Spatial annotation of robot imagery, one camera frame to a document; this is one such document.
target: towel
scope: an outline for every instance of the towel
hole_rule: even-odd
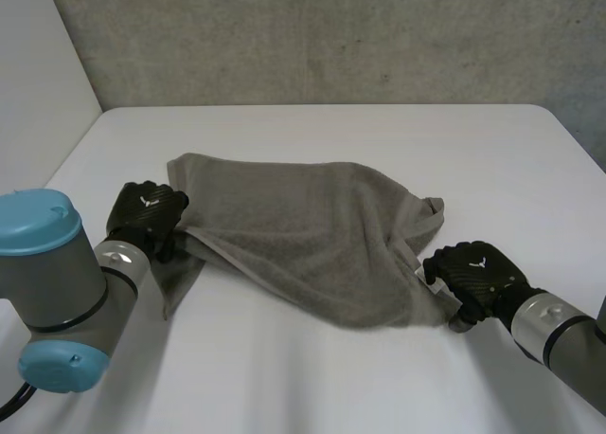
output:
[[[175,231],[174,259],[153,266],[166,316],[204,262],[343,327],[436,326],[452,314],[415,276],[417,255],[444,222],[442,199],[419,199],[355,163],[184,154],[168,169],[189,206]]]

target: table surface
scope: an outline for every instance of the table surface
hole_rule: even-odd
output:
[[[194,152],[246,161],[354,161],[439,196],[446,222],[421,257],[485,240],[531,283],[595,315],[606,290],[606,177],[556,119],[530,105],[126,108],[97,121],[49,187],[93,244],[125,182],[167,182]],[[171,322],[146,287],[94,389],[39,391],[10,433],[601,432],[606,419],[527,360],[496,320],[347,331],[208,265]],[[27,330],[0,305],[0,401]]]

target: black cable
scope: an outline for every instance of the black cable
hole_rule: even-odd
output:
[[[23,407],[29,398],[36,392],[36,388],[24,383],[19,391],[10,400],[0,407],[0,423],[4,422],[10,415]]]

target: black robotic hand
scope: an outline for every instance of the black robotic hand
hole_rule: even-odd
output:
[[[434,257],[423,261],[425,279],[436,278],[463,303],[458,316],[474,325],[495,316],[494,305],[505,289],[528,287],[526,277],[501,251],[484,242],[459,243],[439,249]]]
[[[174,249],[172,231],[188,204],[187,196],[170,186],[127,183],[107,220],[108,239],[134,244],[149,258],[168,261]]]

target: concrete wall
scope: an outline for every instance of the concrete wall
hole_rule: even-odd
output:
[[[43,186],[100,113],[53,0],[0,0],[0,194]]]
[[[525,102],[606,167],[606,0],[55,1],[105,109]]]

